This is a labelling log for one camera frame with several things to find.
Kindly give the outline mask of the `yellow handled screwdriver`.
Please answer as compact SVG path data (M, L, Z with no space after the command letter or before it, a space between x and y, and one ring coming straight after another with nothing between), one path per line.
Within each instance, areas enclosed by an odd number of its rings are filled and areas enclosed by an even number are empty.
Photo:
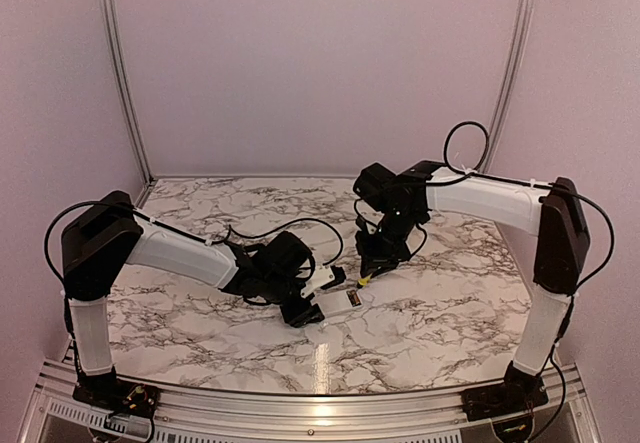
M357 287L358 288L366 287L371 282L372 278L373 278L373 274L369 274L367 276L359 278L357 281Z

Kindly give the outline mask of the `white remote control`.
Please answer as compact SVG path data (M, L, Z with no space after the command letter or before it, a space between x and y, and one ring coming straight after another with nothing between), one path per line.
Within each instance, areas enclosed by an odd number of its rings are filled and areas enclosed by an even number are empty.
M314 302L320 306L326 318L350 312L359 307L352 307L347 297L349 290L336 291L322 294L314 298Z

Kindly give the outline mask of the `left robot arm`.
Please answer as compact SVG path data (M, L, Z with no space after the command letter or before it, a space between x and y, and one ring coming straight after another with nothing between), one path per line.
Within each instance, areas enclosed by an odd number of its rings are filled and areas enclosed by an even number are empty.
M106 408L119 407L127 395L112 361L106 309L111 287L127 265L185 276L245 300L259 298L279 306L292 327L325 318L302 294L315 273L313 254L288 231L267 244L206 240L153 221L122 191L76 207L82 213L63 229L62 266L52 272L64 289L78 381Z

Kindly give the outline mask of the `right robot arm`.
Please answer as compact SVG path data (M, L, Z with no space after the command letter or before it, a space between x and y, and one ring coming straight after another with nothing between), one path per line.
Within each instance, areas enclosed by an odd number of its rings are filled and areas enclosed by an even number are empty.
M433 211L491 221L536 237L531 309L505 382L495 391L502 409L519 409L533 396L534 381L560 337L590 247L574 183L558 178L550 185L518 184L421 161L399 174L374 163L360 172L353 191L381 215L374 225L364 218L356 221L362 284L411 259L408 236Z

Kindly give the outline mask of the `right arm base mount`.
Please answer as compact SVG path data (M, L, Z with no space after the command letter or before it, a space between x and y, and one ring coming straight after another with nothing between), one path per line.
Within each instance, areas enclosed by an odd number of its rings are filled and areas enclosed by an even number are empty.
M461 399L469 421L533 410L549 402L541 376L520 371L513 363L500 383L463 390Z

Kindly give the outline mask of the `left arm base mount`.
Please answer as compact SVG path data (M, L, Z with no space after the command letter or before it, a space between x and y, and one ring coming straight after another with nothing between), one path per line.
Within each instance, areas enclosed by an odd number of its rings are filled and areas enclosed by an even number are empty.
M97 374L89 374L78 365L76 374L77 383L73 391L76 401L108 410L112 415L154 416L160 397L157 386L123 380L114 365Z

